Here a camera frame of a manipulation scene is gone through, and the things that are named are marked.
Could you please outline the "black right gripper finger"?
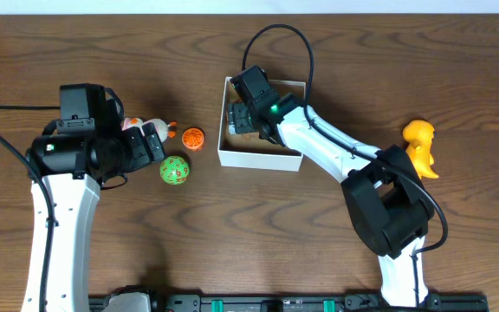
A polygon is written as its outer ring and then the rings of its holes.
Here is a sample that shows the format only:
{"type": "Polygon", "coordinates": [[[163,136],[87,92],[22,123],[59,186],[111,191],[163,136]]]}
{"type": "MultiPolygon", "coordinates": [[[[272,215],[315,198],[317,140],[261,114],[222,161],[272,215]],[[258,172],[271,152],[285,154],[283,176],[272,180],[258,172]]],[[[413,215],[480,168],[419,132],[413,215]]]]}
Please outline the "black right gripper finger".
{"type": "Polygon", "coordinates": [[[248,108],[243,102],[229,103],[226,114],[228,122],[247,122],[250,117],[248,108]]]}
{"type": "Polygon", "coordinates": [[[242,135],[256,132],[256,129],[248,120],[231,120],[228,125],[228,130],[231,135],[242,135]]]}

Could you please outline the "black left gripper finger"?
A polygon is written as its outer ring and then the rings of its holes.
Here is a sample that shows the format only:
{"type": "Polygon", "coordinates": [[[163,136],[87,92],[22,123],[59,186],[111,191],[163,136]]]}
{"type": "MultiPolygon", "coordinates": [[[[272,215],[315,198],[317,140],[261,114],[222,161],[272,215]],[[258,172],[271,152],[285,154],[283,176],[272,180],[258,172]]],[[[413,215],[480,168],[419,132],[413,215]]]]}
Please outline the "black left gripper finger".
{"type": "Polygon", "coordinates": [[[132,127],[124,131],[127,144],[128,161],[126,169],[141,169],[151,163],[150,156],[146,149],[145,136],[139,128],[132,127]]]}
{"type": "Polygon", "coordinates": [[[161,161],[165,158],[165,151],[157,128],[153,123],[146,123],[142,130],[147,143],[148,155],[152,161],[161,161]]]}

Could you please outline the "pink white duck toy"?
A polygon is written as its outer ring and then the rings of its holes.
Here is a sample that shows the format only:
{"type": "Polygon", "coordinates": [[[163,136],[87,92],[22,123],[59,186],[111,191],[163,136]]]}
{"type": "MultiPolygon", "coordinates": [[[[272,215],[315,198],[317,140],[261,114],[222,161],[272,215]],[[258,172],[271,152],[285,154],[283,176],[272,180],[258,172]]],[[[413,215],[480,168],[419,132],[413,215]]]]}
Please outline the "pink white duck toy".
{"type": "Polygon", "coordinates": [[[162,142],[165,142],[169,138],[174,138],[176,136],[176,125],[178,124],[175,120],[170,123],[165,122],[164,120],[154,118],[150,120],[143,120],[141,118],[125,118],[122,123],[122,130],[125,131],[131,127],[137,127],[141,130],[142,133],[145,133],[143,130],[143,126],[153,124],[159,139],[162,142]]]}

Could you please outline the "green patterned ball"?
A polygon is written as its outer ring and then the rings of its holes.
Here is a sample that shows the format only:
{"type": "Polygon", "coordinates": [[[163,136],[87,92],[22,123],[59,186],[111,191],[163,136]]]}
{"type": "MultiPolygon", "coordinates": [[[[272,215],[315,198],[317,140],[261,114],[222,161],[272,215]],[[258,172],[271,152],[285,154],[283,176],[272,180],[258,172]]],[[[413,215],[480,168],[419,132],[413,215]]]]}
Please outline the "green patterned ball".
{"type": "Polygon", "coordinates": [[[180,156],[169,156],[159,166],[159,174],[169,185],[181,185],[190,175],[189,163],[180,156]]]}

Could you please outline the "orange round disc toy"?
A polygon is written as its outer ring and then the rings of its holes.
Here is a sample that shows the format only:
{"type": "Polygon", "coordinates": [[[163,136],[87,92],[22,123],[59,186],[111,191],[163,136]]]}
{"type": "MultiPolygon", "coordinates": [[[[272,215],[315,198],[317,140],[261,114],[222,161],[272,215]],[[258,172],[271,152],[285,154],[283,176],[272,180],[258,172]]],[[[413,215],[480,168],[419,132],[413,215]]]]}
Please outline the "orange round disc toy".
{"type": "Polygon", "coordinates": [[[205,142],[204,132],[199,128],[190,127],[183,132],[181,140],[187,149],[198,151],[203,147],[205,142]]]}

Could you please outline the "yellow rubber duck toy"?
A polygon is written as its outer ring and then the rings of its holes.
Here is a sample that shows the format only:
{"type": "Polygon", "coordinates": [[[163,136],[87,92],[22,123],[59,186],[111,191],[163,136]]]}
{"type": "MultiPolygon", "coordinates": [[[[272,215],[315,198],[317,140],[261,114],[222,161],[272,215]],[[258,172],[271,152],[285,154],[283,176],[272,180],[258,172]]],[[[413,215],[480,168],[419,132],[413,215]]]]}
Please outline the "yellow rubber duck toy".
{"type": "Polygon", "coordinates": [[[435,137],[434,126],[425,120],[413,120],[403,130],[403,138],[408,143],[405,149],[420,178],[438,179],[431,166],[434,158],[431,147],[435,137]]]}

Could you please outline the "brown plush toy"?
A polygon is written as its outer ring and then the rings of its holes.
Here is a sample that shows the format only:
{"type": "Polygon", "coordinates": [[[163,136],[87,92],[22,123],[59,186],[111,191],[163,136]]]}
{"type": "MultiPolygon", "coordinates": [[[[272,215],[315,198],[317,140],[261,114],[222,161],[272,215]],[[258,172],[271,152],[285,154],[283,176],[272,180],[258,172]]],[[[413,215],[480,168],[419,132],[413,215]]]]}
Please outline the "brown plush toy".
{"type": "Polygon", "coordinates": [[[244,134],[238,134],[237,138],[242,141],[242,142],[250,142],[250,141],[256,141],[259,140],[259,134],[258,133],[244,133],[244,134]]]}

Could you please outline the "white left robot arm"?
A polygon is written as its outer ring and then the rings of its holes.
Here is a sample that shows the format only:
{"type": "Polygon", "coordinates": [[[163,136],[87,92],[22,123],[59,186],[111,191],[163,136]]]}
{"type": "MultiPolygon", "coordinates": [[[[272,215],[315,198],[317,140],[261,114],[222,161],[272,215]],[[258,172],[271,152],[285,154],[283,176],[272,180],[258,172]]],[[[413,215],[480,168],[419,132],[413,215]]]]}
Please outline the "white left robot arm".
{"type": "Polygon", "coordinates": [[[109,133],[43,135],[29,149],[42,178],[31,186],[34,233],[24,311],[156,311],[148,289],[88,296],[94,214],[105,182],[165,157],[153,123],[109,133]]]}

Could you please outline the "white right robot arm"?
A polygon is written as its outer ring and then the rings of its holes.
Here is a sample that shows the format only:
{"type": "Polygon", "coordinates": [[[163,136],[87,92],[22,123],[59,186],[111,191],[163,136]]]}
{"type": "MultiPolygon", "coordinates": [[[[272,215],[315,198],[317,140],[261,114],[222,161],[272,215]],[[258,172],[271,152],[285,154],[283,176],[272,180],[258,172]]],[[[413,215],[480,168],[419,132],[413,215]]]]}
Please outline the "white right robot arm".
{"type": "Polygon", "coordinates": [[[341,186],[355,232],[379,258],[381,295],[398,308],[423,308],[422,255],[428,223],[442,217],[407,152],[364,144],[322,119],[302,98],[273,88],[243,94],[226,107],[232,134],[262,139],[310,158],[341,186]]]}

